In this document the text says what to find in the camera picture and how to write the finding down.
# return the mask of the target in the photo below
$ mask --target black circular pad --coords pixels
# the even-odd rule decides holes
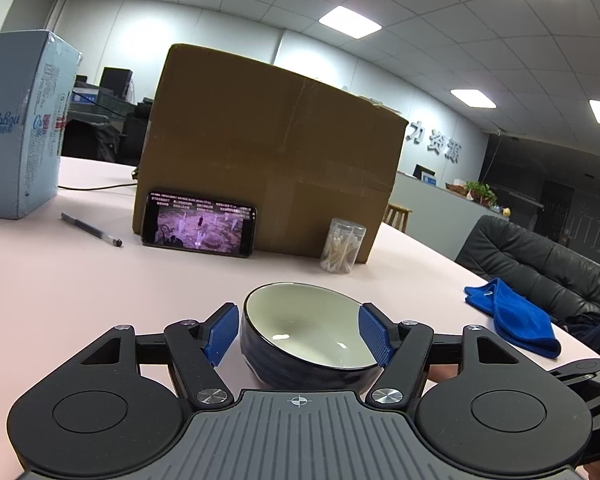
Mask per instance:
[[[7,431],[27,468],[53,478],[113,478],[173,445],[184,423],[177,397],[106,368],[57,371],[13,405]]]
[[[512,390],[488,392],[476,397],[471,403],[471,412],[487,428],[506,433],[532,430],[546,417],[542,402]]]
[[[126,401],[109,392],[79,392],[54,408],[54,419],[67,431],[97,433],[113,428],[126,415]]]

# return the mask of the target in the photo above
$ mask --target black cable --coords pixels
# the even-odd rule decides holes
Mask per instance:
[[[487,180],[487,175],[489,174],[489,170],[493,166],[493,161],[496,159],[496,155],[498,154],[498,148],[500,147],[500,143],[502,142],[502,133],[498,134],[498,145],[496,146],[495,151],[493,152],[493,156],[491,157],[491,162],[489,163],[489,167],[487,171],[484,172],[484,177],[482,178],[482,182],[484,183]]]
[[[116,184],[115,186],[103,186],[103,187],[65,187],[58,186],[60,189],[66,189],[68,191],[99,191],[101,189],[113,189],[115,187],[128,187],[128,186],[137,186],[136,182],[131,184]]]
[[[74,92],[73,90],[71,90],[72,94],[77,95],[78,97],[81,97],[83,99],[87,99],[88,102],[95,104],[96,106],[99,106],[100,108],[106,110],[107,112],[111,112],[114,115],[117,115],[119,117],[124,117],[126,119],[126,115],[123,114],[119,114],[118,112],[114,112],[113,110],[111,110],[110,108],[107,108],[106,106],[102,106],[101,104],[98,104],[96,101],[92,101],[91,99],[89,99],[86,95],[84,94],[78,94],[78,92]]]

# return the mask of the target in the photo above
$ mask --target blue towel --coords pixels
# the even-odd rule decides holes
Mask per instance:
[[[505,341],[551,359],[560,355],[549,315],[500,278],[483,286],[466,286],[464,293],[468,304],[493,317],[496,334]]]

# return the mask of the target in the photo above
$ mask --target chinese characters on wall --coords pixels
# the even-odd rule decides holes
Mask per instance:
[[[425,128],[422,126],[421,121],[415,123],[409,123],[405,130],[404,138],[408,141],[413,139],[415,144],[419,144],[424,136]],[[462,151],[462,144],[451,138],[447,139],[439,130],[432,130],[429,135],[428,150],[433,150],[438,155],[441,152],[445,152],[445,157],[454,164],[458,163],[460,152]]]

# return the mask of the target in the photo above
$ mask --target light blue box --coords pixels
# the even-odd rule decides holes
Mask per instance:
[[[48,30],[0,34],[0,218],[58,192],[62,135],[80,53]]]

